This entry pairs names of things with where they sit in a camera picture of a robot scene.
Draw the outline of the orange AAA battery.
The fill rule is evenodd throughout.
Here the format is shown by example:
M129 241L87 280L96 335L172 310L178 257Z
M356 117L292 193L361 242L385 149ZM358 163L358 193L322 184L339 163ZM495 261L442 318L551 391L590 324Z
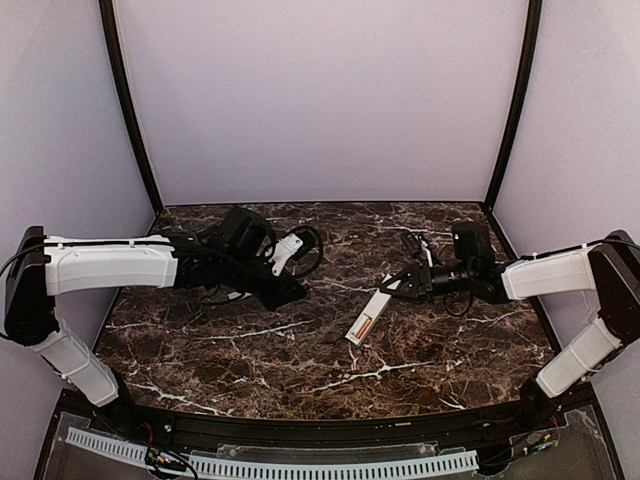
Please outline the orange AAA battery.
M369 331L371 324L373 323L373 318L366 313L363 313L359 317L359 325L355 333L355 337L357 339L362 339Z

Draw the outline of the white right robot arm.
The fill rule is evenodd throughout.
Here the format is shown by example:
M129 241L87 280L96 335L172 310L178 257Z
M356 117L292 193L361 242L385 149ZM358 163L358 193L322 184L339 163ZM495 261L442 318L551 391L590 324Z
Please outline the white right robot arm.
M422 303L467 292L489 304L571 291L598 295L595 318L520 387L514 421L521 429L537 427L569 388L638 340L639 247L625 231L505 263L496 261L489 230L480 223L456 223L452 237L456 263L436 265L423 237L404 234L414 261L383 281L381 293Z

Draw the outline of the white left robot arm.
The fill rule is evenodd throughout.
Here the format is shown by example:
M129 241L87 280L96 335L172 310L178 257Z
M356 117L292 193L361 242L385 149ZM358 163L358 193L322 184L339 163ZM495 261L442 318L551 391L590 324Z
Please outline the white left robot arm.
M255 297L268 311L303 299L301 275L285 267L310 251L321 253L312 227L283 238L265 218L242 207L200 233L130 239L68 239L28 228L2 266L6 277L2 338L38 353L98 408L125 396L113 371L56 317L58 296L82 290L147 286L230 288Z

